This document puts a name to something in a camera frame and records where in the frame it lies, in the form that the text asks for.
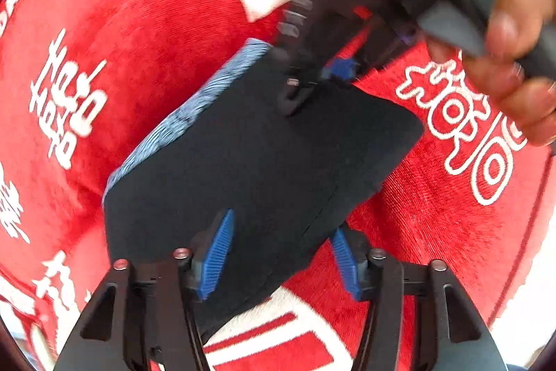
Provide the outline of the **person right hand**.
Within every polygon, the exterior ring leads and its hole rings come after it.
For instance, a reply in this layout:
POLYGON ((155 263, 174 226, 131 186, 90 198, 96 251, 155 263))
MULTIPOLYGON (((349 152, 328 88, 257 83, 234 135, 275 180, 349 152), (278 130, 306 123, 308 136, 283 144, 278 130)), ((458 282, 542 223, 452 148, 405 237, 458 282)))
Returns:
POLYGON ((473 88, 535 147, 555 140, 555 82, 528 78, 517 61, 535 47, 543 25, 554 20, 555 0, 495 0, 484 35, 485 54, 463 54, 473 88))

